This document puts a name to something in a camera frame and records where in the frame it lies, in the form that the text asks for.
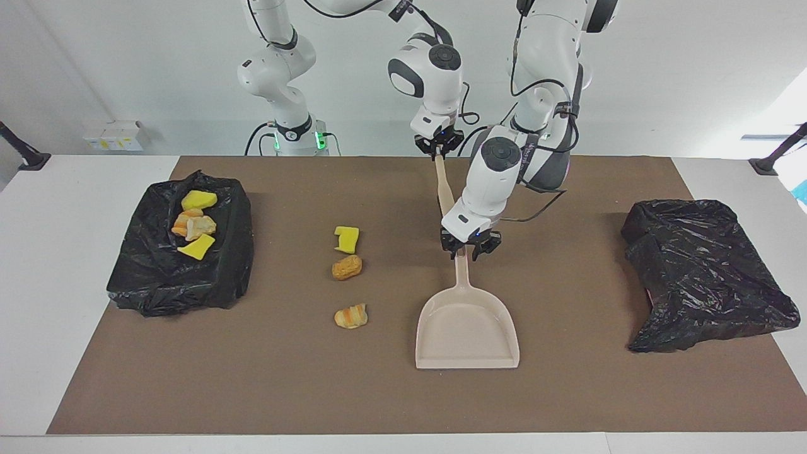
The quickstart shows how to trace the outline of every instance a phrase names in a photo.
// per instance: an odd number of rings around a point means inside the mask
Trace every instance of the food scrap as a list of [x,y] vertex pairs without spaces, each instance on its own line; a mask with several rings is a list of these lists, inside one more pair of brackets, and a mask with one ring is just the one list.
[[203,234],[212,235],[215,233],[215,222],[209,216],[191,217],[188,219],[185,239],[192,242],[200,238]]
[[187,211],[192,208],[210,208],[218,201],[218,196],[213,192],[196,191],[194,189],[182,199],[182,209]]
[[348,330],[352,330],[354,328],[358,328],[359,326],[367,324],[367,311],[365,307],[367,305],[361,303],[360,305],[350,306],[346,309],[342,309],[337,311],[333,315],[333,321],[337,323],[337,325],[341,326],[342,328],[346,328]]
[[334,235],[339,235],[339,246],[334,248],[345,254],[356,254],[356,243],[358,242],[358,227],[337,227]]
[[210,246],[213,246],[214,242],[215,238],[207,234],[202,234],[196,241],[188,246],[178,247],[177,250],[194,259],[201,260],[204,259],[204,255],[207,253],[207,250],[210,249]]
[[358,255],[349,255],[331,267],[331,273],[337,280],[347,280],[362,272],[362,259]]
[[174,227],[171,229],[176,235],[186,237],[188,234],[188,220],[191,217],[201,217],[204,213],[198,208],[190,209],[179,213],[177,220],[174,221]]
[[205,216],[203,208],[210,208],[219,201],[216,194],[205,191],[190,191],[182,199],[183,212],[179,213],[171,233],[184,237],[190,242],[177,250],[194,259],[201,260],[215,242],[211,235],[215,233],[215,221]]

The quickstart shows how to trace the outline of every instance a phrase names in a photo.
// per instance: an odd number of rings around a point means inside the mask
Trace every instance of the black garbage bag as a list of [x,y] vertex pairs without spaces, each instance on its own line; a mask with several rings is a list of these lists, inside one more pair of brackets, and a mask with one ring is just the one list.
[[[171,233],[182,198],[192,189],[214,192],[219,199],[204,210],[217,228],[215,243],[201,261],[179,252],[177,247],[187,242]],[[201,170],[182,181],[151,185],[123,237],[107,285],[110,299],[146,317],[232,307],[247,291],[252,270],[250,209],[238,180],[213,178]]]
[[799,325],[737,215],[716,200],[649,200],[622,227],[626,257],[652,304],[631,351],[686,350]]

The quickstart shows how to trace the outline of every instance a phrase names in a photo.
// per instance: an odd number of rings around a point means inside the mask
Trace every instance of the electrical outlet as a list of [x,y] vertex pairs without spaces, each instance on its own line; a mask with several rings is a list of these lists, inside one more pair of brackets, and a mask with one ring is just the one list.
[[110,151],[123,150],[123,144],[120,143],[120,129],[107,129],[101,135],[101,146]]
[[148,137],[140,122],[118,120],[88,129],[84,133],[84,141],[97,151],[143,151]]
[[87,142],[87,145],[96,151],[104,151],[108,148],[104,148],[101,145],[101,136],[103,135],[103,129],[88,129],[84,132],[84,141]]

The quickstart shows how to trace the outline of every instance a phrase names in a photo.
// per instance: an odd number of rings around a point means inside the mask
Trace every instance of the brown tabletop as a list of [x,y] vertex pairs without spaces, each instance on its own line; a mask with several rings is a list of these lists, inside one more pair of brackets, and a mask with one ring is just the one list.
[[[447,167],[458,194],[467,161]],[[670,159],[573,157],[568,194],[500,225],[471,282],[508,306],[521,365],[486,371],[414,366],[420,309],[454,283],[427,158],[186,157],[172,179],[197,169],[249,193],[249,291],[180,317],[111,305],[48,433],[807,430],[807,397],[770,335],[625,349],[649,307],[619,229],[636,201],[691,197]],[[546,197],[519,187],[506,214]],[[330,276],[337,225],[362,230],[365,270],[345,282]],[[369,324],[336,327],[358,303]]]

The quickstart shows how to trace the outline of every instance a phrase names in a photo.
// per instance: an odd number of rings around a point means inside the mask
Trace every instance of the bread piece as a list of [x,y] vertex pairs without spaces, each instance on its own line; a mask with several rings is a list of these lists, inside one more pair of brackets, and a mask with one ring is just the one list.
[[359,326],[367,324],[367,305],[361,303],[360,305],[350,306],[342,309],[333,315],[333,321],[342,328],[352,330]]
[[215,222],[209,216],[188,218],[188,232],[185,239],[189,242],[202,235],[212,235],[215,233]]
[[201,217],[204,213],[199,208],[194,208],[190,210],[183,211],[179,213],[177,216],[177,220],[174,221],[174,228],[171,229],[176,235],[180,237],[185,237],[188,234],[188,220],[191,217]]
[[362,259],[358,255],[349,255],[331,267],[336,280],[347,280],[362,272]]

